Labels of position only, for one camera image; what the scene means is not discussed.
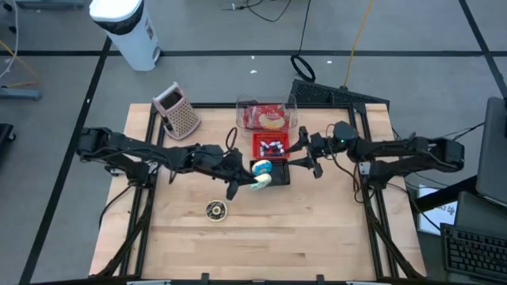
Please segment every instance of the snack package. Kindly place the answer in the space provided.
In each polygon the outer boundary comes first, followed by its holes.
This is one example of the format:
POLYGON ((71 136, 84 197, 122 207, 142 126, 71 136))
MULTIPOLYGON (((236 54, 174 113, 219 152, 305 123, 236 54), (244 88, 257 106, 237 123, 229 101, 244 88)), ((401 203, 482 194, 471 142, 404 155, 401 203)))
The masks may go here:
POLYGON ((247 107, 243 120, 250 130, 288 131, 289 116, 284 104, 263 104, 247 107))

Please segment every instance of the white paper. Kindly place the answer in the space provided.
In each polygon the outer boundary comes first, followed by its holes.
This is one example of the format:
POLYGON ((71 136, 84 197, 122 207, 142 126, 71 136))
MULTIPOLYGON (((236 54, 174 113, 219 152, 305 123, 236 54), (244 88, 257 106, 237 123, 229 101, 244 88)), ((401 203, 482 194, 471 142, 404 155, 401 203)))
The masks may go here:
MULTIPOLYGON (((424 185, 419 185, 420 189, 417 192, 417 197, 426 196, 430 193, 436 192, 436 189, 426 188, 424 185)), ((432 210, 426 211, 425 214, 428 218, 434 222, 437 226, 440 226, 441 222, 454 225, 454 219, 456 216, 456 208, 458 202, 452 202, 445 204, 440 207, 436 207, 432 210)), ((440 236, 440 231, 435 228, 428 220, 421 214, 418 215, 419 225, 418 230, 426 232, 428 234, 435 234, 440 236)))

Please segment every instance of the clear plastic container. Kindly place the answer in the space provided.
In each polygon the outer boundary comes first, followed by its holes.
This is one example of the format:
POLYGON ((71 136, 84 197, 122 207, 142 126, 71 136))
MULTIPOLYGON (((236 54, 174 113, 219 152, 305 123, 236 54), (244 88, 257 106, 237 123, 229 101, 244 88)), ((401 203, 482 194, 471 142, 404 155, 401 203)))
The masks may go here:
POLYGON ((246 136, 260 131, 292 132, 298 125, 295 97, 251 97, 236 102, 236 124, 246 136))

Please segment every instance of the yellow cable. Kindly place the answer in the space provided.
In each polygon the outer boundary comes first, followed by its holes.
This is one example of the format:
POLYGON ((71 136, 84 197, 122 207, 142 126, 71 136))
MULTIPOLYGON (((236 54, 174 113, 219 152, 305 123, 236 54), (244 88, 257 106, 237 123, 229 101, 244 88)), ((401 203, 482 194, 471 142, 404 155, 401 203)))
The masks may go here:
POLYGON ((349 74, 350 74, 350 68, 352 67, 352 61, 354 58, 354 51, 356 50, 357 43, 359 42, 359 37, 361 36, 361 33, 363 32, 364 23, 366 22, 366 18, 368 17, 368 14, 370 14, 370 10, 372 9, 373 0, 370 0, 368 3, 368 8, 366 9, 366 12, 364 13, 363 20, 361 20, 361 26, 359 27, 359 31, 357 32, 356 40, 354 41, 354 45, 352 46, 352 50, 350 51, 350 58, 349 58, 349 67, 347 68, 347 75, 345 76, 345 81, 343 82, 343 86, 347 87, 347 81, 349 80, 349 74))
POLYGON ((0 45, 2 45, 12 56, 13 56, 13 59, 12 60, 15 60, 17 59, 17 61, 19 61, 21 64, 23 64, 23 66, 33 75, 35 76, 36 80, 34 82, 20 82, 20 83, 15 83, 15 84, 12 84, 12 85, 9 85, 7 87, 16 87, 16 86, 26 86, 26 85, 33 85, 33 84, 37 84, 38 81, 39 81, 39 75, 37 75, 37 73, 35 71, 33 71, 33 69, 23 61, 23 59, 20 59, 19 57, 17 57, 14 52, 9 48, 8 45, 6 45, 3 41, 0 40, 0 45))

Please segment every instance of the white trash can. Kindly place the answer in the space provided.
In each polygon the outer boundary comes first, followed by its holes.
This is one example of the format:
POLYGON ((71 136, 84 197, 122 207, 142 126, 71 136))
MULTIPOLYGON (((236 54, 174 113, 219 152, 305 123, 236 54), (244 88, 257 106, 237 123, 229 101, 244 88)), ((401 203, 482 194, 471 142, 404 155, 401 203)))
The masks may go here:
POLYGON ((144 4, 144 0, 93 0, 90 4, 92 19, 137 71, 154 69, 161 51, 144 4))

